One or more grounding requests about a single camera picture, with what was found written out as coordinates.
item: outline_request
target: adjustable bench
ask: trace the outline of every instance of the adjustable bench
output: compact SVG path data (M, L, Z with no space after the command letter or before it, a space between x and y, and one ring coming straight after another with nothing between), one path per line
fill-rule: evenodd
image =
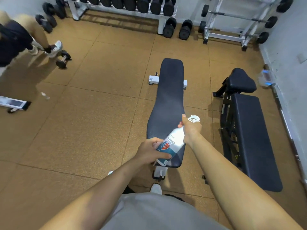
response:
M224 156L262 189L280 192L282 182L259 99L240 94L255 90L255 82L243 69L235 68L213 92L224 97L220 117Z
M156 103L147 123L147 139L165 139L181 121L183 108L184 68L181 60L165 58L161 64ZM165 167L155 164L153 178L164 180L167 168L178 168L182 164L185 145Z

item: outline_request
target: dumbbell rack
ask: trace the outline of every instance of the dumbbell rack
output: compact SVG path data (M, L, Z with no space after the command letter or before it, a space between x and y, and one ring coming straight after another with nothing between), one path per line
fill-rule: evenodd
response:
M111 13L116 13L116 14L124 14L124 15L130 15L130 16L137 16L137 17L142 17L142 18L150 18L150 19L158 19L159 20L159 25L158 25L158 34L162 35L163 34L163 28L166 23L166 20L169 18L169 16L164 16L163 13L160 13L159 15L152 14L150 12L148 13L140 13L137 9L135 11L128 11L124 7L123 9L116 9L113 5L111 7L105 7L101 3L99 5L93 5L90 2L83 3L79 0L64 0L65 2L68 3L70 11L72 13L72 17L74 20L78 21L80 17L84 14L85 11L88 9L91 10L98 10L98 11L105 11L105 12L111 12ZM176 12L177 12L177 6L174 8L174 13L171 17L175 18Z
M268 12L271 10L272 6L274 4L276 4L278 0L270 0L270 1L267 1L267 0L263 0L263 1L262 0L254 0L254 1L260 2L261 5L259 7L259 13L255 14L253 16L253 18L258 18L260 20L263 20L267 16ZM223 2L223 0L218 0L216 2L217 4L213 8L214 12L218 12L220 10L222 2ZM247 45L248 45L248 43L251 40L251 35L255 34L255 32L256 32L256 30L257 30L257 28L259 26L259 22L251 22L251 23L249 23L245 27L245 29L240 33L240 36L236 37L236 36L225 35L225 34L217 34L217 33L211 32L211 29L214 29L213 25L214 25L214 21L215 21L216 17L217 17L217 15L214 15L214 14L211 14L209 16L209 19L207 21L208 24L206 25L208 27L206 27L205 30L204 30L204 44L207 44L207 41L208 41L209 37L219 38L219 39L225 39L225 40L230 40L230 41L234 41L234 42L240 42L241 45L242 45L242 50L246 51Z

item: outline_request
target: white sneaker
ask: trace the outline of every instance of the white sneaker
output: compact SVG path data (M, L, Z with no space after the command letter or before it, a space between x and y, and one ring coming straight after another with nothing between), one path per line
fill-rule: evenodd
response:
M150 192L162 195L162 188L159 184L155 183L152 185Z
M48 57L54 58L63 49L63 44L61 41L56 41L55 44L51 45L51 53L46 53Z
M38 54L38 49L36 46L32 45L33 46L33 49L32 50L29 50L29 53L32 55L32 56L36 56Z

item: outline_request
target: water bottle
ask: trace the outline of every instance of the water bottle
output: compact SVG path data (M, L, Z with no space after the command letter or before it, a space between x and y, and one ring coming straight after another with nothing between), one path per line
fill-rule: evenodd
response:
M192 115L188 118L192 123L200 121L200 118L197 115ZM180 128L175 128L167 138L159 145L156 149L159 152L166 152L172 155L172 158L178 153L178 151L184 146L183 139L185 137L184 126ZM158 159L157 162L161 166L166 166L169 164L171 159Z

